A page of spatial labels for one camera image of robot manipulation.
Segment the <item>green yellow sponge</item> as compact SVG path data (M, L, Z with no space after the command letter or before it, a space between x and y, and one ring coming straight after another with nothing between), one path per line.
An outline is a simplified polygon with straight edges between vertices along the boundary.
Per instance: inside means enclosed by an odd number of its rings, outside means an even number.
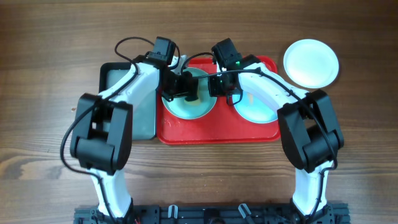
M184 98L184 102L188 105L199 105L201 100L198 95L190 95Z

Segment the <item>white plate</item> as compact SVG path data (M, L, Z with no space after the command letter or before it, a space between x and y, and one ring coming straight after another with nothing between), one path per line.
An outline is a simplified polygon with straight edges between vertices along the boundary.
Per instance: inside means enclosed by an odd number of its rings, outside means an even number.
M335 52L315 39L302 39L284 53L283 66L287 76L305 88L323 88L332 84L340 71Z

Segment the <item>light green plate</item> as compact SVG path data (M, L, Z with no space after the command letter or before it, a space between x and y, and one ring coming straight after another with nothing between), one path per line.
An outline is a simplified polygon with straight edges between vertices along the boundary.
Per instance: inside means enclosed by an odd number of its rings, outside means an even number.
M162 101L167 110L178 118L201 118L213 109L217 98L210 96L208 80L206 78L196 79L196 77L207 75L205 71L192 67L188 67L184 71L189 71L192 73L195 79L195 95L198 95L201 103L199 105L188 105L184 102L184 98L175 98L173 101L168 102L162 97Z

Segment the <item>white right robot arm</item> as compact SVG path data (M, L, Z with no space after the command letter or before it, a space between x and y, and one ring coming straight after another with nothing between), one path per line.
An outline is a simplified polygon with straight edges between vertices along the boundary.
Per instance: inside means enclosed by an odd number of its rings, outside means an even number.
M292 202L306 220L326 206L329 171L337 168L343 134L329 96L287 83L257 57L215 55L217 72L210 76L211 95L251 93L277 114L282 148L295 167Z

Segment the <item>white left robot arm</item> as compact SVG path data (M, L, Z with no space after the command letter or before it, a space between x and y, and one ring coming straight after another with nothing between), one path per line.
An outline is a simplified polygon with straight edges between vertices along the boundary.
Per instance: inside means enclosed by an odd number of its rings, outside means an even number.
M165 90L168 97L178 93L167 79L180 78L186 61L186 55L166 60L140 55L112 87L80 97L62 144L70 141L70 155L81 167L78 173L91 176L99 204L89 211L77 210L77 223L85 218L92 223L134 223L133 199L124 176L132 147L133 112L153 91Z

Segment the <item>light blue plate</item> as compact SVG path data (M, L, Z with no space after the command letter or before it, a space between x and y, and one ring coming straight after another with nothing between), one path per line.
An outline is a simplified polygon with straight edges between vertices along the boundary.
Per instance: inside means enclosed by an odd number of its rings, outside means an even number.
M239 99L239 95L232 96L235 110L245 120L256 124L277 121L276 113L254 95L243 92L241 101Z

